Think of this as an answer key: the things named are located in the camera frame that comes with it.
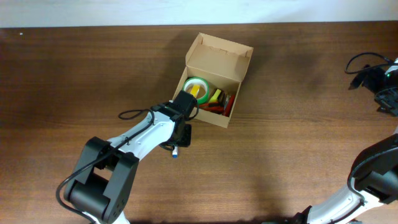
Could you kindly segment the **small yellow tape roll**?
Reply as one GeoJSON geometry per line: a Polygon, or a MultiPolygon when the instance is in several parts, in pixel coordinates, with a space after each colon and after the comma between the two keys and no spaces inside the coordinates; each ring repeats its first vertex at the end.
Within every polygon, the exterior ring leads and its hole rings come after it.
{"type": "Polygon", "coordinates": [[[190,90],[190,94],[196,98],[200,92],[200,89],[201,89],[200,85],[194,84],[190,90]]]}

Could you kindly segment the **green tape roll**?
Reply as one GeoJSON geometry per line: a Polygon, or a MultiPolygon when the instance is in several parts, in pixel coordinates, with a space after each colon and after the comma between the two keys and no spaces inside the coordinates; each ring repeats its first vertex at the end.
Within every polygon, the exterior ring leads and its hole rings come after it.
{"type": "Polygon", "coordinates": [[[196,97],[198,104],[200,105],[206,103],[209,98],[210,87],[208,85],[208,82],[203,78],[199,77],[188,78],[183,84],[182,90],[186,91],[187,93],[190,93],[190,90],[194,84],[198,84],[201,86],[200,92],[196,97]]]}

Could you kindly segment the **yellow highlighter pen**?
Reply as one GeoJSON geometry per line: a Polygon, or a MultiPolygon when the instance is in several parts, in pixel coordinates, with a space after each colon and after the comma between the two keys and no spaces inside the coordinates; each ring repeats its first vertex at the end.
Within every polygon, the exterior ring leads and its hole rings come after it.
{"type": "Polygon", "coordinates": [[[218,98],[220,96],[220,94],[222,93],[222,91],[220,89],[216,89],[214,94],[211,96],[211,98],[209,99],[209,103],[217,103],[218,102],[218,98]]]}

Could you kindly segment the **orange utility knife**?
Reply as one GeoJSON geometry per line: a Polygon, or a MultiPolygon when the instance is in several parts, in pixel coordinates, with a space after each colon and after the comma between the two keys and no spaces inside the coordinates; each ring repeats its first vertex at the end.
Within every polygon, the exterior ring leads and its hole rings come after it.
{"type": "Polygon", "coordinates": [[[199,105],[199,109],[217,114],[224,112],[224,106],[221,103],[204,103],[199,105]]]}

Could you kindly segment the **blue white marker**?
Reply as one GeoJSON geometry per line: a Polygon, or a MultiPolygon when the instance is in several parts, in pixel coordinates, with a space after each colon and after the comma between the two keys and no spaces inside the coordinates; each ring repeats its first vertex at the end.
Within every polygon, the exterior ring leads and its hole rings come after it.
{"type": "Polygon", "coordinates": [[[178,157],[178,147],[174,146],[174,149],[172,151],[172,157],[177,158],[178,157]]]}

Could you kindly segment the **red black stapler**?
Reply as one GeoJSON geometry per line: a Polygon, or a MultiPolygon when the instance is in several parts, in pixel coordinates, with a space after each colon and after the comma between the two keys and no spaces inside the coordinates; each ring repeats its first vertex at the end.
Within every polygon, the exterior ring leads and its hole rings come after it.
{"type": "Polygon", "coordinates": [[[229,117],[232,107],[234,105],[236,95],[228,95],[228,100],[224,105],[224,111],[222,113],[223,116],[229,117]]]}

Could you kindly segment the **brown cardboard box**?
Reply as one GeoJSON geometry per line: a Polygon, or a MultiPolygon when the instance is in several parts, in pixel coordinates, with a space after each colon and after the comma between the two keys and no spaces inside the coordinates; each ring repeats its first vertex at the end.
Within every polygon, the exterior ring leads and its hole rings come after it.
{"type": "Polygon", "coordinates": [[[227,128],[231,120],[241,84],[248,70],[253,47],[200,33],[185,56],[185,68],[174,95],[178,95],[188,78],[199,77],[208,82],[209,98],[216,89],[225,95],[236,95],[229,117],[199,110],[196,119],[227,128]]]}

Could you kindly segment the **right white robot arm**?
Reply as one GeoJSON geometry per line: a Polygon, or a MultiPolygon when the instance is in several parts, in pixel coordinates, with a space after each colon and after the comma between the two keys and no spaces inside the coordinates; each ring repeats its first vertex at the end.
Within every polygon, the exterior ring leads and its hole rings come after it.
{"type": "MultiPolygon", "coordinates": [[[[374,93],[379,111],[397,116],[397,62],[366,65],[349,89],[363,86],[374,93]]],[[[309,206],[286,223],[350,223],[360,214],[397,200],[397,131],[360,152],[345,185],[321,204],[309,206]]]]}

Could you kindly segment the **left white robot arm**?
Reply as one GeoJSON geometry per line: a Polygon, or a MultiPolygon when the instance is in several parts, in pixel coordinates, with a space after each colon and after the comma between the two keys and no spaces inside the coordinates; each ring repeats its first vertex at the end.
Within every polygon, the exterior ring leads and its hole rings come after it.
{"type": "Polygon", "coordinates": [[[155,147],[177,154],[191,141],[197,99],[180,91],[173,101],[134,110],[146,117],[125,133],[86,142],[73,173],[56,189],[58,203],[91,223],[128,223],[129,200],[139,162],[155,147]]]}

